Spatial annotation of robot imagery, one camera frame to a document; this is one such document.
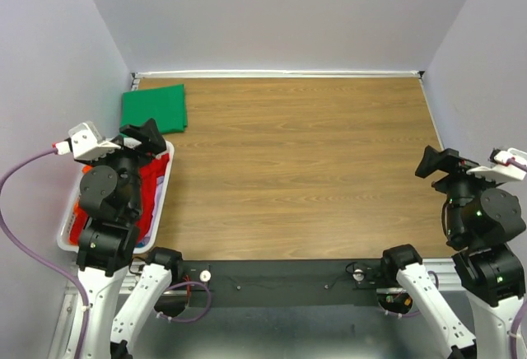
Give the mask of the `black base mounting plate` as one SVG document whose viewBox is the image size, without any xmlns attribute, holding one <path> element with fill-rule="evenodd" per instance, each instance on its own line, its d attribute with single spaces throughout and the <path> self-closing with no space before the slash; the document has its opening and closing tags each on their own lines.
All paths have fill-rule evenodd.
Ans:
<svg viewBox="0 0 527 359">
<path fill-rule="evenodd" d="M 400 289 L 379 259 L 183 260 L 178 271 L 196 282 L 210 272 L 213 308 L 376 306 L 379 293 Z"/>
</svg>

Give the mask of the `green t-shirt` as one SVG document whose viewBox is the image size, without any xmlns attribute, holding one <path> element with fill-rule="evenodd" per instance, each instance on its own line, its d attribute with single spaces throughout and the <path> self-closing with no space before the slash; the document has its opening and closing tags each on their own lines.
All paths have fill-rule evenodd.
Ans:
<svg viewBox="0 0 527 359">
<path fill-rule="evenodd" d="M 154 119 L 161 134 L 182 133 L 188 126 L 183 84 L 123 93 L 120 126 Z"/>
</svg>

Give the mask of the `white plastic laundry basket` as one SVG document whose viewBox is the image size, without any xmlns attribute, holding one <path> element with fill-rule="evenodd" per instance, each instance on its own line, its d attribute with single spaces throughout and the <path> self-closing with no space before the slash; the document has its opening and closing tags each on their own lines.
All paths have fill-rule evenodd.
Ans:
<svg viewBox="0 0 527 359">
<path fill-rule="evenodd" d="M 155 244 L 156 235 L 159 230 L 159 225 L 160 225 L 160 220 L 161 220 L 162 208 L 165 202 L 166 192 L 169 186 L 171 167 L 173 164 L 173 157 L 175 154 L 174 146 L 169 141 L 166 141 L 166 151 L 161 153 L 162 156 L 165 154 L 169 155 L 169 160 L 166 166 L 164 178 L 157 180 L 155 207 L 154 207 L 154 210 L 152 211 L 151 225 L 149 227 L 148 232 L 146 233 L 145 238 L 140 240 L 139 243 L 136 245 L 133 251 L 134 255 L 145 254 L 150 249 L 152 249 Z M 79 170 L 77 172 L 77 177 L 74 181 L 72 191 L 69 195 L 67 206 L 63 213 L 62 223 L 60 227 L 58 228 L 58 232 L 56 235 L 56 242 L 57 242 L 58 247 L 67 252 L 76 253 L 78 251 L 77 244 L 73 244 L 70 241 L 70 233 L 72 231 L 72 227 L 73 227 L 73 223 L 75 219 L 74 212 L 73 212 L 74 204 L 78 200 L 79 184 L 82 179 L 82 176 L 83 176 L 83 173 L 81 170 Z"/>
</svg>

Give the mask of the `aluminium back table rail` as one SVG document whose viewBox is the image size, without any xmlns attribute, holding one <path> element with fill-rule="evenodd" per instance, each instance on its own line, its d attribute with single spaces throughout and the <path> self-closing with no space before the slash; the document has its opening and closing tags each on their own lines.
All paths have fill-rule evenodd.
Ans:
<svg viewBox="0 0 527 359">
<path fill-rule="evenodd" d="M 178 70 L 135 72 L 136 78 L 285 78 L 285 77 L 414 77 L 421 78 L 416 70 Z"/>
</svg>

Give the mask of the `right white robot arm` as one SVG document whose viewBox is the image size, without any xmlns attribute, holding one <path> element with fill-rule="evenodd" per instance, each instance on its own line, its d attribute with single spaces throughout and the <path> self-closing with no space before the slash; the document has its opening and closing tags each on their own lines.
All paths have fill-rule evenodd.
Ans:
<svg viewBox="0 0 527 359">
<path fill-rule="evenodd" d="M 526 230 L 519 199 L 502 186 L 526 177 L 526 154 L 494 149 L 491 166 L 481 166 L 446 148 L 424 149 L 415 175 L 442 171 L 433 183 L 445 195 L 441 223 L 455 254 L 455 271 L 469 300 L 475 330 L 470 332 L 429 278 L 411 245 L 384 251 L 380 280 L 400 286 L 426 320 L 445 358 L 524 358 L 525 269 L 509 246 Z"/>
</svg>

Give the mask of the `red t-shirt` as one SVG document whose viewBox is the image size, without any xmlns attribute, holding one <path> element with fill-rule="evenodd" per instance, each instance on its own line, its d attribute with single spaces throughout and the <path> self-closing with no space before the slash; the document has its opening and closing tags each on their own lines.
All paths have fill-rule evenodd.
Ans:
<svg viewBox="0 0 527 359">
<path fill-rule="evenodd" d="M 137 247 L 142 246 L 147 233 L 151 230 L 151 224 L 156 212 L 159 196 L 164 182 L 166 167 L 170 161 L 170 155 L 164 154 L 158 159 L 152 161 L 149 165 L 140 169 L 142 178 L 141 199 L 142 199 L 142 215 L 138 222 L 139 237 Z M 82 229 L 86 226 L 88 221 L 87 213 L 81 215 L 73 214 L 72 229 L 69 233 L 69 243 L 78 245 L 78 239 Z"/>
</svg>

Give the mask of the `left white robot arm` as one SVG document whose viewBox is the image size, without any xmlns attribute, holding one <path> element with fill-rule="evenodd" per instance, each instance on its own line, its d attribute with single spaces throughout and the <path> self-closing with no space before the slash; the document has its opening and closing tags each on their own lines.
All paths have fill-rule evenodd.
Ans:
<svg viewBox="0 0 527 359">
<path fill-rule="evenodd" d="M 166 154 L 166 140 L 154 119 L 126 124 L 112 139 L 91 122 L 68 134 L 74 160 L 90 170 L 79 185 L 79 207 L 88 223 L 77 244 L 80 298 L 64 356 L 130 358 L 158 298 L 183 277 L 181 254 L 156 248 L 128 299 L 118 304 L 140 233 L 140 170 Z"/>
</svg>

